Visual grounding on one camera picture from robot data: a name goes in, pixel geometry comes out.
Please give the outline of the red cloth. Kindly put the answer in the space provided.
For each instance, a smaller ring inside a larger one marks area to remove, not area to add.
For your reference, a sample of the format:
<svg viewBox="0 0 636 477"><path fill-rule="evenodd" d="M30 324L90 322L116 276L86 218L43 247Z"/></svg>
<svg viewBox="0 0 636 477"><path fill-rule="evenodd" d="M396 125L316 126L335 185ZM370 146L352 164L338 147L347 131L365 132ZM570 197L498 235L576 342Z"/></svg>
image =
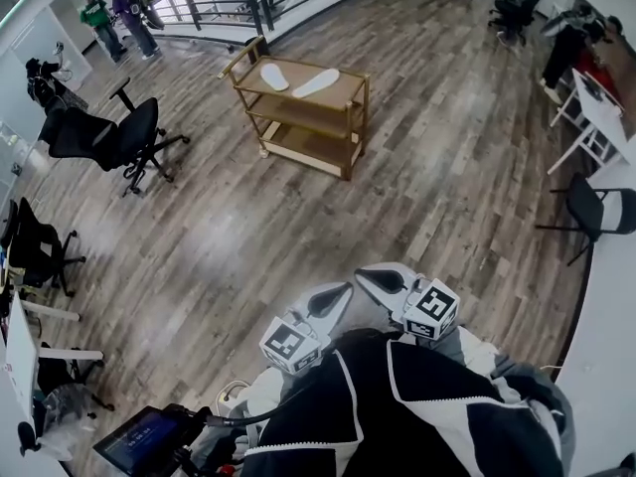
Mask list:
<svg viewBox="0 0 636 477"><path fill-rule="evenodd" d="M594 78L612 97L612 99L623 108L623 102L621 96L618 93L616 85L612 76L610 75L606 67L601 67L594 60L592 53L588 50L583 50L580 53L579 60L576 64L576 69L582 75L590 75Z"/></svg>

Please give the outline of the wooden three-tier cart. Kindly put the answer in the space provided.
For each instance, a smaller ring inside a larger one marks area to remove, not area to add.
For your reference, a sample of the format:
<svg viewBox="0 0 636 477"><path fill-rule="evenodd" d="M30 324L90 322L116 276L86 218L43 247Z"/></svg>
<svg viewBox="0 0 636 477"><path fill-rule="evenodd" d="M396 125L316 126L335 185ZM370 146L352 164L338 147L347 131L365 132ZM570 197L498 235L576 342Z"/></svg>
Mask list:
<svg viewBox="0 0 636 477"><path fill-rule="evenodd" d="M259 153L273 154L341 180L352 179L369 138L370 77L337 69L337 82L305 98L292 92L327 69L305 61L265 55L251 65L244 47L218 74L236 91L245 115L255 130ZM289 82L274 91L260 77L260 68L277 64Z"/></svg>

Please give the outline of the clear plastic bag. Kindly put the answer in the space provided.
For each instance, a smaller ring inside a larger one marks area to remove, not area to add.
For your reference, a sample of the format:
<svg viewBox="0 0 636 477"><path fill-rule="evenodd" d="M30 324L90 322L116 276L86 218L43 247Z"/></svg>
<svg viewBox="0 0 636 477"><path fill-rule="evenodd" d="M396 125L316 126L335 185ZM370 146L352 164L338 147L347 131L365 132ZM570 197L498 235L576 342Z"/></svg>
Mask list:
<svg viewBox="0 0 636 477"><path fill-rule="evenodd" d="M89 439L98 426L88 387L66 384L41 402L37 443L54 459L71 461L77 446Z"/></svg>

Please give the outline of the white table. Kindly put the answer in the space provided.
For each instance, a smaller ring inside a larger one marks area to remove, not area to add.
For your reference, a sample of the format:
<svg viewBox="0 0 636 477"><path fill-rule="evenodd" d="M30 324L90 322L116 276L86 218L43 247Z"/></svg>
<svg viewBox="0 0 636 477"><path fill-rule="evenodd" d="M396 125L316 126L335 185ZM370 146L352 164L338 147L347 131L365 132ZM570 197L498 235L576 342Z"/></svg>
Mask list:
<svg viewBox="0 0 636 477"><path fill-rule="evenodd" d="M603 101L592 98L585 90L583 77L591 78L577 69L572 70L572 90L550 124L554 127L565 119L578 130L578 135L548 170L548 175L577 150L585 152L600 170L618 161L636 166L636 137L627 138L622 122L623 108L604 88Z"/></svg>

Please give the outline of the black tablet screen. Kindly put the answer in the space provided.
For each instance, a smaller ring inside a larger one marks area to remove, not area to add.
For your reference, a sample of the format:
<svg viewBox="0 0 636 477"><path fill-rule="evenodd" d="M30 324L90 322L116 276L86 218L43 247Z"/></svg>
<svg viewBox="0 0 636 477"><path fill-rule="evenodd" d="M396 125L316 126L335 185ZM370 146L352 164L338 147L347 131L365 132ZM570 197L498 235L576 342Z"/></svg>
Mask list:
<svg viewBox="0 0 636 477"><path fill-rule="evenodd" d="M171 403L146 406L93 446L93 450L127 477L203 477L192 461L192 444L212 411L192 411Z"/></svg>

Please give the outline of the white desk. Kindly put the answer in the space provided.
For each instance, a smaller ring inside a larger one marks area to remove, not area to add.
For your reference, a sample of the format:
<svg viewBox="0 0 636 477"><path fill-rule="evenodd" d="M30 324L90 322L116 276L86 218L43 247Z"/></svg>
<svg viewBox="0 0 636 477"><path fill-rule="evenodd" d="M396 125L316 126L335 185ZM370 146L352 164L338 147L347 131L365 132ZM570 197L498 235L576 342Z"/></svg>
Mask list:
<svg viewBox="0 0 636 477"><path fill-rule="evenodd" d="M27 312L72 322L78 322L80 316L73 311L22 301L18 295L15 295L11 301L4 369L8 374L9 382L21 410L26 419L31 421L33 394L40 358L61 361L102 361L103 353L101 351L42 348L31 334Z"/></svg>

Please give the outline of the black folding chair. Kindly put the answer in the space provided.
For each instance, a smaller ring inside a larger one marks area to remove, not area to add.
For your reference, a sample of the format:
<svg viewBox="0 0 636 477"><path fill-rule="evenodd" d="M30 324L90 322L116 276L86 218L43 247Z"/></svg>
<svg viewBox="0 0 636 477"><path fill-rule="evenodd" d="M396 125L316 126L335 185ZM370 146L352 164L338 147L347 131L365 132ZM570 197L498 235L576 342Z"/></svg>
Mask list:
<svg viewBox="0 0 636 477"><path fill-rule="evenodd" d="M602 235L628 236L636 233L636 190L594 189L581 173L575 173L565 189L553 189L550 193L564 195L563 204L574 221L574 227L535 225L535 228L542 231L578 233L587 238L587 243L581 245L567 266L574 264L590 250ZM604 200L608 195L617 195L621 205L618 223L614 229L606 229L603 226Z"/></svg>

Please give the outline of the brown table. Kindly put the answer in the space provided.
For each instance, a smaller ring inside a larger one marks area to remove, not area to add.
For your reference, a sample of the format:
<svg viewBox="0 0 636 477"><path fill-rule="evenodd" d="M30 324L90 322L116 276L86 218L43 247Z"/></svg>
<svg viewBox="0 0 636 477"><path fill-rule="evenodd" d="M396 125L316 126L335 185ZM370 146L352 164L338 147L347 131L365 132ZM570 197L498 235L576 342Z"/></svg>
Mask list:
<svg viewBox="0 0 636 477"><path fill-rule="evenodd" d="M622 35L601 46L600 52L623 104L623 121L631 138L636 133L636 0L576 1L590 4L602 17L616 16L623 25Z"/></svg>

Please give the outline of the person's black white jacket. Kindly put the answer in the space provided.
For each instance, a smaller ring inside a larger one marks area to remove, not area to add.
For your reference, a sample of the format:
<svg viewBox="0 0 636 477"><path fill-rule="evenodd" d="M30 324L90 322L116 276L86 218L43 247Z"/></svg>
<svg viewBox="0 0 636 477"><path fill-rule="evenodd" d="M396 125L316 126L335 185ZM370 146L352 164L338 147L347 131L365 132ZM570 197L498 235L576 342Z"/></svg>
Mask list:
<svg viewBox="0 0 636 477"><path fill-rule="evenodd" d="M479 375L413 338L356 329L287 390L238 477L568 477L571 406L508 356Z"/></svg>

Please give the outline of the black office chair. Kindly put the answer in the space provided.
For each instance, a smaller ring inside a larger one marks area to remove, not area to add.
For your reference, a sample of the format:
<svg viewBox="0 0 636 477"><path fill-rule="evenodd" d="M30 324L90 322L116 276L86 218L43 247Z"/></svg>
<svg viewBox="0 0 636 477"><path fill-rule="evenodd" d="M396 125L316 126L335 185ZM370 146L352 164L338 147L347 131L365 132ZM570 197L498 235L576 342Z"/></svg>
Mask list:
<svg viewBox="0 0 636 477"><path fill-rule="evenodd" d="M83 255L67 257L71 241L78 237L78 232L72 230L61 241L54 226L38 220L26 198L19 203L10 200L8 217L0 225L0 248L6 252L9 266L23 271L23 283L42 287L50 281L68 298L74 298L76 293L67 285L65 269L86 262Z"/></svg>
<svg viewBox="0 0 636 477"><path fill-rule="evenodd" d="M497 39L506 47L527 42L525 30L534 21L534 12L541 0L496 0L488 21L489 27L498 27Z"/></svg>
<svg viewBox="0 0 636 477"><path fill-rule="evenodd" d="M172 138L158 124L158 100L149 97L135 105L125 89L130 78L123 79L109 95L119 98L128 114L115 122L91 115L75 107L51 110L39 134L39 140L49 146L49 155L56 159L89 159L105 172L124 169L123 177L129 181L123 193L138 195L139 183L145 167L152 164L169 183L174 177L159 163L157 154L181 141L191 138L183 134Z"/></svg>

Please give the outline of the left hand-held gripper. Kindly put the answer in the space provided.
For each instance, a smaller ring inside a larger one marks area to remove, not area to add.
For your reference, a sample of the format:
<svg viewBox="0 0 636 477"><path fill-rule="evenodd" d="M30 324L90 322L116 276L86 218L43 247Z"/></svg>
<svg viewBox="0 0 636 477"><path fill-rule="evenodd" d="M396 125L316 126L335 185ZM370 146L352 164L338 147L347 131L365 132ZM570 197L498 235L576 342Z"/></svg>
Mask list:
<svg viewBox="0 0 636 477"><path fill-rule="evenodd" d="M268 326L259 342L263 356L287 374L303 373L321 358L352 298L353 286L348 281L306 290Z"/></svg>

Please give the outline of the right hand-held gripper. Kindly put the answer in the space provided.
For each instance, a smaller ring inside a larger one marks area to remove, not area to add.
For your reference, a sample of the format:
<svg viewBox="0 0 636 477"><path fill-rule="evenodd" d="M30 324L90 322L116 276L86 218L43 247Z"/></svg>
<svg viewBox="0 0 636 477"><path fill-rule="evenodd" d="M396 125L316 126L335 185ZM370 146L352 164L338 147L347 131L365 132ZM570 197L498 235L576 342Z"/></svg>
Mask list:
<svg viewBox="0 0 636 477"><path fill-rule="evenodd" d="M413 336L439 340L458 314L460 299L454 291L437 278L415 277L401 263L365 265L354 277L363 291Z"/></svg>

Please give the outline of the white power strip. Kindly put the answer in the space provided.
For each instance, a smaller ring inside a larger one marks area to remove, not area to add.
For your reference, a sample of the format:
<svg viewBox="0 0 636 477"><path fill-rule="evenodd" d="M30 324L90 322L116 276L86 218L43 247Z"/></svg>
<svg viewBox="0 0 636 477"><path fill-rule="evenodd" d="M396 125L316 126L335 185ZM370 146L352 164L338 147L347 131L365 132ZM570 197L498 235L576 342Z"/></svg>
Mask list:
<svg viewBox="0 0 636 477"><path fill-rule="evenodd" d="M232 410L239 400L240 393L249 387L249 383L243 380L233 380L223 386L215 399L215 407L218 414L226 414Z"/></svg>

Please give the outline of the person's left forearm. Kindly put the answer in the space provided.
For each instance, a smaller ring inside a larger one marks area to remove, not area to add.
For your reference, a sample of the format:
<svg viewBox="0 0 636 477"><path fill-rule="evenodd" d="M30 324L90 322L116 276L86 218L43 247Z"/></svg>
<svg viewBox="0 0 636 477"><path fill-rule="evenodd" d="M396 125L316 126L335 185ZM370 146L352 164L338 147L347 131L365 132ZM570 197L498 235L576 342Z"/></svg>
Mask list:
<svg viewBox="0 0 636 477"><path fill-rule="evenodd" d="M278 407L285 388L285 379L286 375L277 368L267 368L259 374L241 393L248 415L258 416Z"/></svg>

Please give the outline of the person's right forearm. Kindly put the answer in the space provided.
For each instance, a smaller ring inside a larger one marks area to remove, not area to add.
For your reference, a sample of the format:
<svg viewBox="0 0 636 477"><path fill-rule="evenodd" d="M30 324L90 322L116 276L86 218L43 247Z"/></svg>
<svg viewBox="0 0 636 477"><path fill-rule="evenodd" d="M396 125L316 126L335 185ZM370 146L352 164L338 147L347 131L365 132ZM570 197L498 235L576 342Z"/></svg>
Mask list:
<svg viewBox="0 0 636 477"><path fill-rule="evenodd" d="M496 367L498 350L476 337L460 324L452 323L437 340L418 339L418 345L432 350L461 366L486 376Z"/></svg>

